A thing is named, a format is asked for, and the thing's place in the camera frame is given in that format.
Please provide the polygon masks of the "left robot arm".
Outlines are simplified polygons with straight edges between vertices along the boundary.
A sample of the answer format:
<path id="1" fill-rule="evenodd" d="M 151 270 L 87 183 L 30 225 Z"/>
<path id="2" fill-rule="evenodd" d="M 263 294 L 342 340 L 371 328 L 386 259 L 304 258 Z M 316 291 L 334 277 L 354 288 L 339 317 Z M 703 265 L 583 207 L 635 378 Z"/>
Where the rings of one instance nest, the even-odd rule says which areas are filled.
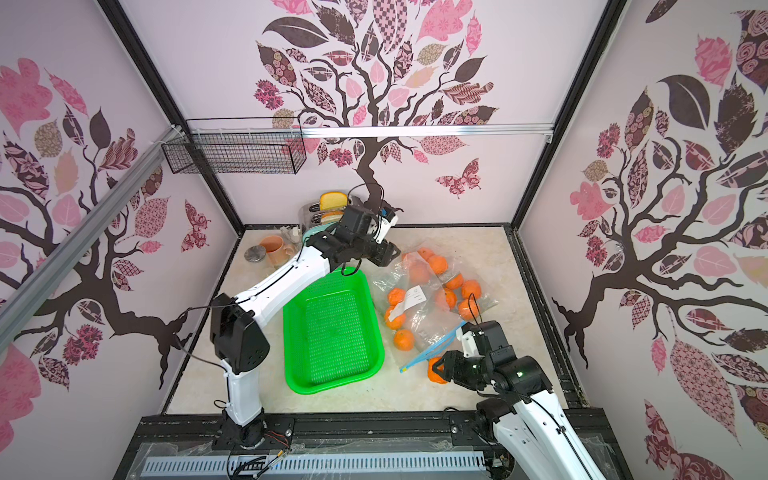
<path id="1" fill-rule="evenodd" d="M 222 432 L 234 445 L 253 448 L 265 437 L 258 367 L 270 351 L 263 329 L 275 314 L 306 287 L 353 260 L 385 267 L 400 254 L 385 239 L 397 224 L 397 210 L 384 200 L 374 210 L 369 206 L 347 205 L 339 221 L 308 233 L 299 252 L 267 279 L 212 301 L 210 339 L 227 386 Z"/>

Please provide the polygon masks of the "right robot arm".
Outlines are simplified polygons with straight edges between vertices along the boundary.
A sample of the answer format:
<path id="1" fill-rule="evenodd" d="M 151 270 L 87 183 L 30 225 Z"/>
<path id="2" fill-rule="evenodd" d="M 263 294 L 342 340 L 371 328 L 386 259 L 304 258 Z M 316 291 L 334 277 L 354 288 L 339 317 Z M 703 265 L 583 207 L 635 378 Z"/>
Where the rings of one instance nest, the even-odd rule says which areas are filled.
<path id="1" fill-rule="evenodd" d="M 552 383 L 531 356 L 519 356 L 496 321 L 456 330 L 432 371 L 477 393 L 479 436 L 501 445 L 530 479 L 602 479 L 604 474 L 570 424 Z"/>

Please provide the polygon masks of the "orange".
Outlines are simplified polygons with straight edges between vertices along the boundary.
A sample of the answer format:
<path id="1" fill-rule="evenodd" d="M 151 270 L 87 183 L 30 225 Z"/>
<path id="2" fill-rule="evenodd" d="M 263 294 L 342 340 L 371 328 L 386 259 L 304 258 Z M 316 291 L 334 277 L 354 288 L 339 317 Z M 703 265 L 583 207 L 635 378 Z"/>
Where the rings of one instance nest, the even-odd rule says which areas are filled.
<path id="1" fill-rule="evenodd" d="M 445 385 L 448 381 L 441 376 L 444 371 L 444 366 L 440 363 L 441 360 L 441 357 L 433 357 L 428 360 L 427 377 L 432 383 Z"/>

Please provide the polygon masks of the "clear blue-zip bag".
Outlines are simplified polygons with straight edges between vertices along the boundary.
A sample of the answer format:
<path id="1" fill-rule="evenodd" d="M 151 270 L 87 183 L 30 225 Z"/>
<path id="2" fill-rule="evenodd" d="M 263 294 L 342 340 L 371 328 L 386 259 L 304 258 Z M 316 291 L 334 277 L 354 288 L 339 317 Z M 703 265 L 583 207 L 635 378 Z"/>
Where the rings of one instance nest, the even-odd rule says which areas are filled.
<path id="1" fill-rule="evenodd" d="M 441 355 L 465 324 L 457 301 L 419 255 L 374 274 L 370 286 L 385 345 L 401 373 Z"/>

